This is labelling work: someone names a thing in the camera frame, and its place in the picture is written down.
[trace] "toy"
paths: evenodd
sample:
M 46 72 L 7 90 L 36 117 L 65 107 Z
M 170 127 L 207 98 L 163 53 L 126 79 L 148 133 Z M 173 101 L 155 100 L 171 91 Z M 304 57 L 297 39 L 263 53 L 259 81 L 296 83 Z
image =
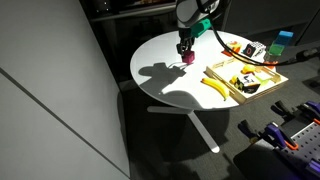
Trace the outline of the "toy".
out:
M 260 81 L 253 74 L 239 75 L 234 86 L 245 93 L 255 93 L 260 87 Z
M 194 51 L 187 50 L 184 52 L 184 56 L 182 58 L 182 62 L 191 64 L 194 60 Z
M 254 73 L 255 70 L 256 70 L 256 67 L 254 65 L 246 64 L 245 66 L 243 66 L 241 73 L 243 74 Z
M 281 56 L 285 47 L 289 44 L 291 38 L 293 37 L 292 32 L 280 31 L 277 38 L 273 41 L 269 50 L 263 57 L 265 61 L 277 61 Z
M 230 83 L 234 85 L 237 82 L 238 76 L 239 74 L 233 75 L 230 79 Z
M 266 46 L 258 41 L 252 42 L 247 45 L 243 50 L 243 54 L 249 57 L 256 57 L 261 54 L 266 49 Z
M 237 41 L 231 41 L 229 43 L 226 44 L 228 47 L 230 47 L 234 52 L 239 53 L 240 52 L 240 48 L 241 48 L 241 44 L 238 43 Z M 224 50 L 221 53 L 231 57 L 231 53 L 229 53 L 228 51 Z
M 224 100 L 226 100 L 227 97 L 230 96 L 228 87 L 219 80 L 213 78 L 203 78 L 201 82 L 219 91 Z

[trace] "banana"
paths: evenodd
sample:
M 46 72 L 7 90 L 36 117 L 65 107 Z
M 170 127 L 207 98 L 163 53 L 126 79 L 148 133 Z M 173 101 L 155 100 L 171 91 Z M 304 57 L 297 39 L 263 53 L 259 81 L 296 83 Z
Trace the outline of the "banana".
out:
M 231 83 L 231 84 L 235 84 L 235 83 L 237 82 L 238 76 L 239 76 L 238 74 L 233 75 L 232 78 L 231 78 L 231 80 L 230 80 L 230 83 Z
M 230 96 L 228 87 L 221 81 L 213 78 L 202 78 L 201 82 L 216 89 L 223 96 L 224 100 Z

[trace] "white panel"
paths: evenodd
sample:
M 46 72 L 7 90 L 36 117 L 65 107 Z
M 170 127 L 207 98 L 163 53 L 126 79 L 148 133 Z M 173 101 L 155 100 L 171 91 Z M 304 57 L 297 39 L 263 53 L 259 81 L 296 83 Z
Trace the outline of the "white panel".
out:
M 1 180 L 128 180 L 0 74 Z
M 119 89 L 79 1 L 4 1 L 0 16 L 0 66 L 129 174 Z

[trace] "small box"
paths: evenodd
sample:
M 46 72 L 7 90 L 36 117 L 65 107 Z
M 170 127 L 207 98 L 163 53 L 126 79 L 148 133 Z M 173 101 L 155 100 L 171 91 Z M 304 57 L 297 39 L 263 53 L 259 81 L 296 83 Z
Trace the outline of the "small box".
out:
M 266 49 L 266 46 L 261 44 L 258 41 L 252 42 L 247 45 L 247 47 L 243 50 L 243 54 L 248 57 L 256 57 L 261 54 Z
M 274 43 L 279 44 L 279 45 L 283 45 L 283 46 L 287 46 L 292 37 L 293 37 L 292 32 L 280 31 L 280 33 L 279 33 L 278 37 L 276 38 L 276 40 L 274 41 Z
M 260 81 L 253 74 L 240 75 L 234 86 L 245 93 L 255 93 L 260 87 Z
M 281 44 L 276 44 L 275 42 L 269 48 L 269 53 L 276 56 L 281 56 L 282 51 L 284 50 L 285 46 Z
M 182 62 L 191 64 L 194 60 L 194 51 L 185 51 L 184 52 L 184 57 L 182 58 Z
M 271 80 L 271 77 L 269 75 L 263 73 L 256 73 L 255 77 L 259 80 L 260 86 L 268 84 L 269 80 Z

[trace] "table leg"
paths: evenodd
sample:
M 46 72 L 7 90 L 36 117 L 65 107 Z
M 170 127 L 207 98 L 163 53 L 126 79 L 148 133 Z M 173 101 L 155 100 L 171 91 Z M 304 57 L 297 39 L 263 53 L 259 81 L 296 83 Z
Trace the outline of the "table leg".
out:
M 203 126 L 199 118 L 196 116 L 193 110 L 187 110 L 187 109 L 181 109 L 181 108 L 175 108 L 175 107 L 159 107 L 159 106 L 149 106 L 148 112 L 152 113 L 166 113 L 166 114 L 186 114 L 188 115 L 189 119 L 193 123 L 193 125 L 196 127 L 198 132 L 200 133 L 203 140 L 207 143 L 210 150 L 213 153 L 218 153 L 220 151 L 219 146 L 214 141 L 214 139 L 211 137 L 207 129 Z

